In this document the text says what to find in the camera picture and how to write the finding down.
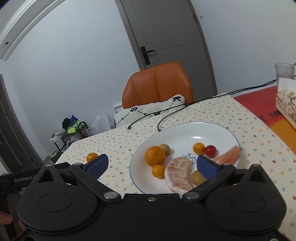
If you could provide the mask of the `left hand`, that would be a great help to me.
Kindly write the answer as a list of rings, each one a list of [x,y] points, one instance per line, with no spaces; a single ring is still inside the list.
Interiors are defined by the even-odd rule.
[[[13,222],[13,217],[10,214],[0,211],[0,225],[9,225]],[[25,230],[23,223],[19,220],[18,225],[21,230]]]

